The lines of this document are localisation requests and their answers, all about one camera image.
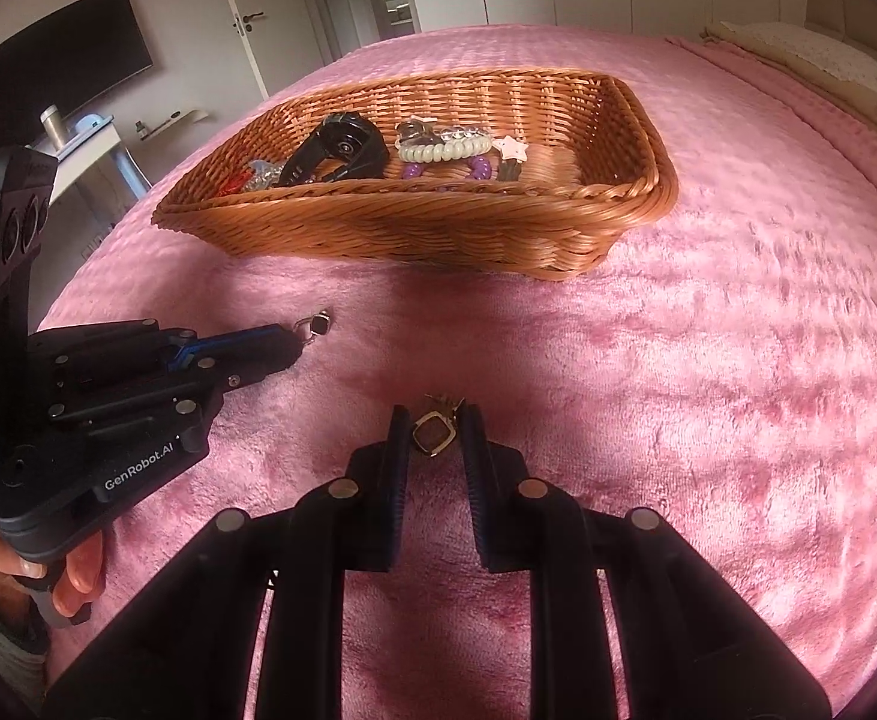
pink fuzzy blanket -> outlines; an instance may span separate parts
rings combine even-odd
[[[562,284],[236,260],[150,227],[159,197],[244,122],[156,186],[46,327],[156,317],[206,335],[325,307],[336,322],[292,370],[226,395],[211,455],[115,523],[109,589],[90,624],[55,633],[53,676],[215,512],[291,506],[385,436],[392,404],[441,392],[480,404],[493,440],[592,508],[660,509],[835,708],[848,702],[877,666],[877,136],[735,58],[469,28],[369,47],[279,95],[496,65],[624,79],[680,172],[680,205]],[[754,85],[769,73],[785,101]],[[524,716],[527,604],[524,578],[480,570],[459,455],[413,459],[397,570],[346,586],[344,714]]]

keychain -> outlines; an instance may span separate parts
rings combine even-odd
[[[412,441],[415,443],[416,449],[423,455],[429,458],[437,458],[451,446],[452,442],[459,435],[459,432],[456,430],[456,412],[465,400],[462,398],[456,402],[444,395],[427,395],[427,397],[435,401],[436,408],[426,413],[416,422],[416,427],[412,432]],[[426,437],[423,434],[427,432],[426,426],[433,421],[437,422],[438,426],[445,430],[445,437],[435,446],[430,447],[427,445]]]
[[[302,345],[309,346],[320,336],[327,336],[332,329],[332,315],[327,311],[320,311],[314,317],[306,317],[296,322],[296,335],[302,338]]]

desk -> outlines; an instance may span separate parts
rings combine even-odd
[[[62,151],[55,151],[51,143],[43,143],[39,151],[58,157],[58,173],[52,188],[52,200],[58,200],[62,193],[72,186],[82,174],[91,170],[100,159],[111,157],[120,174],[128,184],[128,189],[141,200],[152,189],[152,183],[135,164],[133,156],[122,143],[119,131],[112,117],[91,114],[83,117],[76,125],[77,135],[66,143]]]

wicker basket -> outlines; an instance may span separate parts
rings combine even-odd
[[[482,124],[527,141],[517,182],[466,180],[464,163],[386,177],[217,196],[251,159],[290,156],[335,111],[386,141],[413,115]],[[497,152],[489,155],[497,167]],[[235,255],[375,257],[565,279],[595,266],[627,229],[667,214],[675,169],[622,81],[578,70],[478,70],[368,81],[272,108],[216,149],[158,204],[159,227]]]

wall-mounted tv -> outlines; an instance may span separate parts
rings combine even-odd
[[[0,45],[0,148],[42,135],[39,116],[75,113],[152,66],[130,0],[79,0]]]

